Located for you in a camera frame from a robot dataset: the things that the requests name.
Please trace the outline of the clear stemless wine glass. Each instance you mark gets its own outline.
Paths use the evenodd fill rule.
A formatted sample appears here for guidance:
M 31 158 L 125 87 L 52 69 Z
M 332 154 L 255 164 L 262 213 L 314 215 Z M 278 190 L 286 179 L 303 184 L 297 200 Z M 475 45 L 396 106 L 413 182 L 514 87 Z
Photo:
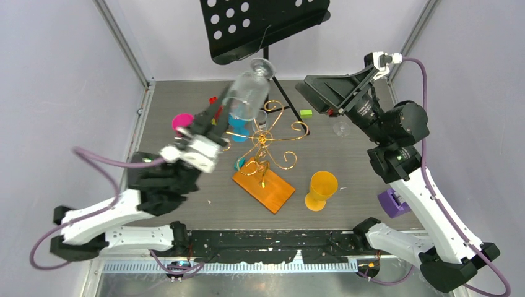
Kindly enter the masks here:
M 229 103 L 228 113 L 234 119 L 253 120 L 265 102 L 269 91 L 269 80 L 274 77 L 275 69 L 264 58 L 253 58 L 250 69 L 242 72 L 227 88 L 224 102 Z

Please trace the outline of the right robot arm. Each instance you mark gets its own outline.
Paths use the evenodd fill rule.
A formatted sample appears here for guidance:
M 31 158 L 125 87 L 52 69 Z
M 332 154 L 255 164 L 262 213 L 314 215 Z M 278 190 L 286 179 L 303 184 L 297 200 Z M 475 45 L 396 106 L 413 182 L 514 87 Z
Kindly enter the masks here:
M 413 101 L 383 110 L 373 91 L 377 70 L 351 75 L 309 75 L 296 90 L 319 113 L 346 116 L 375 144 L 367 151 L 374 172 L 411 209 L 428 240 L 396 231 L 375 218 L 354 228 L 354 248 L 390 253 L 418 268 L 434 289 L 449 293 L 465 285 L 500 255 L 494 243 L 473 235 L 452 210 L 423 164 L 416 143 L 429 134 L 428 116 Z

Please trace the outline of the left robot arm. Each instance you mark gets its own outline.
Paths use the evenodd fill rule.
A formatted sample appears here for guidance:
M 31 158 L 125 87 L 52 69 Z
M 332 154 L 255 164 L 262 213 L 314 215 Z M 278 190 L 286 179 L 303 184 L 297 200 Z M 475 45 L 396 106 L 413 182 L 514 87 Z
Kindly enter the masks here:
M 99 168 L 101 163 L 126 169 L 127 188 L 106 201 L 74 209 L 54 209 L 57 230 L 50 252 L 67 262 L 98 257 L 102 252 L 151 249 L 183 256 L 190 240 L 184 224 L 135 227 L 139 220 L 159 217 L 177 209 L 186 196 L 198 190 L 197 180 L 214 171 L 219 154 L 230 143 L 224 137 L 232 99 L 224 90 L 188 127 L 179 127 L 181 137 L 159 154 L 136 152 L 131 162 L 100 157 L 80 147 L 74 153 Z

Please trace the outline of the gold wine glass rack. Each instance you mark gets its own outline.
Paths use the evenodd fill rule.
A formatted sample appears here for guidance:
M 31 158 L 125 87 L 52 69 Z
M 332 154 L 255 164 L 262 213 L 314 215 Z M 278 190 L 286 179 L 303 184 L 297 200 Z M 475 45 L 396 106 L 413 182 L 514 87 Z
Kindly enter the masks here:
M 272 135 L 272 129 L 281 119 L 285 107 L 279 101 L 270 100 L 263 104 L 263 110 L 267 113 L 277 111 L 279 114 L 265 131 L 257 131 L 249 135 L 248 139 L 252 147 L 239 157 L 245 158 L 246 162 L 240 170 L 236 171 L 232 179 L 275 215 L 295 193 L 295 188 L 274 173 L 271 165 L 281 170 L 291 170 L 297 164 L 298 157 L 293 151 L 285 151 L 283 153 L 285 164 L 281 165 L 275 160 L 269 148 L 274 143 L 300 140 L 307 136 L 310 130 L 303 121 L 294 121 L 290 125 L 291 129 L 302 132 L 302 135 L 284 139 L 276 138 Z

